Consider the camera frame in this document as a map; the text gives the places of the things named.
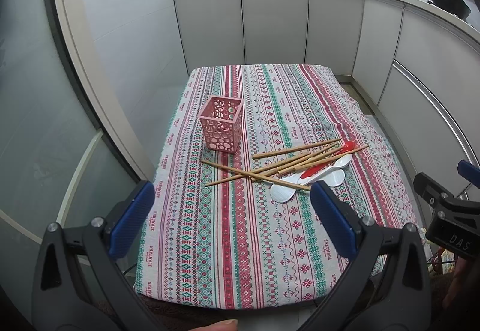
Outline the person's left hand thumb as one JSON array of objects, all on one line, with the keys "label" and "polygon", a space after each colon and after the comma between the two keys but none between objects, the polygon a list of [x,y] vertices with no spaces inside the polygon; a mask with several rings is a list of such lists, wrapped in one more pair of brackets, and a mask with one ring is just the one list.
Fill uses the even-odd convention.
[{"label": "person's left hand thumb", "polygon": [[238,319],[227,319],[214,324],[197,327],[191,331],[237,331],[239,326]]}]

